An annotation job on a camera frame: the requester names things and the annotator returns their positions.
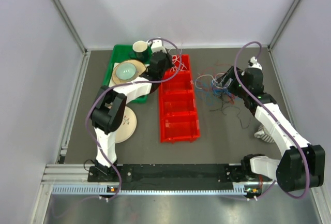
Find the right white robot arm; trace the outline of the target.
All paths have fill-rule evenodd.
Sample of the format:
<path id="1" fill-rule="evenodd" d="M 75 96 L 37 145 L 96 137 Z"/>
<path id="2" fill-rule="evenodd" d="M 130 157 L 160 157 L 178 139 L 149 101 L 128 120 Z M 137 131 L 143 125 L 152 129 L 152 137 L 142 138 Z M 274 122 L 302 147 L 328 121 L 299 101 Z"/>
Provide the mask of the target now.
<path id="1" fill-rule="evenodd" d="M 276 100 L 264 91 L 261 68 L 230 67 L 216 82 L 244 101 L 280 150 L 280 160 L 262 154 L 245 156 L 241 168 L 245 179 L 251 181 L 264 175 L 276 180 L 285 192 L 323 185 L 325 150 L 303 138 L 284 117 Z"/>

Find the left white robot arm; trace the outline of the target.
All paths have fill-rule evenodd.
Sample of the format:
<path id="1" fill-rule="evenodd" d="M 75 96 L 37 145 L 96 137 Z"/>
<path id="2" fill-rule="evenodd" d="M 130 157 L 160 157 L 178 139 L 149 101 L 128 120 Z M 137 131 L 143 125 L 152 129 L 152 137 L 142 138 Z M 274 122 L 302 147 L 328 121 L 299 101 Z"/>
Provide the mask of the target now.
<path id="1" fill-rule="evenodd" d="M 117 176 L 115 136 L 122 124 L 126 105 L 153 93 L 160 86 L 165 72 L 172 66 L 172 57 L 167 51 L 154 52 L 149 65 L 133 81 L 100 88 L 88 118 L 92 121 L 98 148 L 94 165 L 106 181 Z"/>

